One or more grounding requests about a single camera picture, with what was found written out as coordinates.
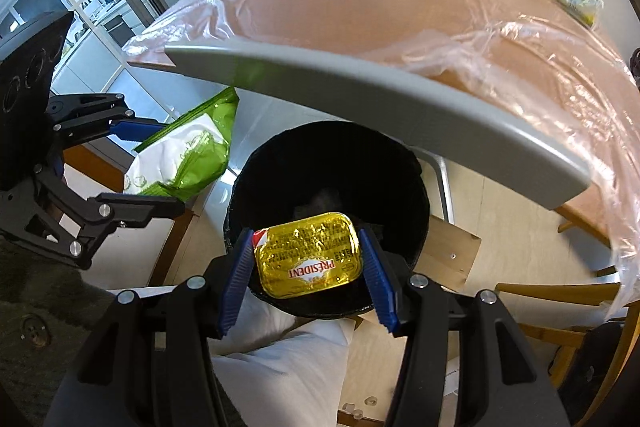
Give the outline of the black trash bin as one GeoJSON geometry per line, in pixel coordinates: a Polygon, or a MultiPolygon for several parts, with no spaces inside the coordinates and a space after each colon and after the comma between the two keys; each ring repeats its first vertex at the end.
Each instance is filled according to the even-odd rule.
{"type": "Polygon", "coordinates": [[[296,317],[338,319],[373,307],[359,231],[414,267],[430,219],[408,147],[360,124],[317,121],[250,154],[232,187],[224,243],[253,233],[256,298],[296,317]]]}

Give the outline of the gold butter packet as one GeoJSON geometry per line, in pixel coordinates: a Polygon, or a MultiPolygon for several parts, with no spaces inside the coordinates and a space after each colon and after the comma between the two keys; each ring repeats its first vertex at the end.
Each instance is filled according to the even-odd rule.
{"type": "Polygon", "coordinates": [[[352,283],[363,268],[356,229],[340,212],[256,231],[252,245],[260,285],[274,299],[352,283]]]}

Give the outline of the grey chair backrest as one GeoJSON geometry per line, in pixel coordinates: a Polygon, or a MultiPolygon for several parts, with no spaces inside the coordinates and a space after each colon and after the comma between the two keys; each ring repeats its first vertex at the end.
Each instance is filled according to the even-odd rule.
{"type": "Polygon", "coordinates": [[[448,158],[547,209],[591,184],[582,158],[524,119],[398,68],[243,39],[170,44],[165,53],[183,75],[362,124],[448,158]]]}

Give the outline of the green snack bag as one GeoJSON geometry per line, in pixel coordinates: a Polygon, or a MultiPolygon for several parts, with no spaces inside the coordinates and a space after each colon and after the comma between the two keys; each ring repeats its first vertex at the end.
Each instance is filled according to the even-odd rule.
{"type": "Polygon", "coordinates": [[[228,87],[149,136],[136,147],[124,192],[183,202],[200,194],[228,167],[239,103],[228,87]]]}

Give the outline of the white pillow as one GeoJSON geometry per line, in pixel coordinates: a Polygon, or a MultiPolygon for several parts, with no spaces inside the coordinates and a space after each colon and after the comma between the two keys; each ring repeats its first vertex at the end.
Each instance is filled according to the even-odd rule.
{"type": "Polygon", "coordinates": [[[335,426],[356,329],[304,322],[250,291],[227,336],[209,340],[218,381],[249,426],[335,426]]]}

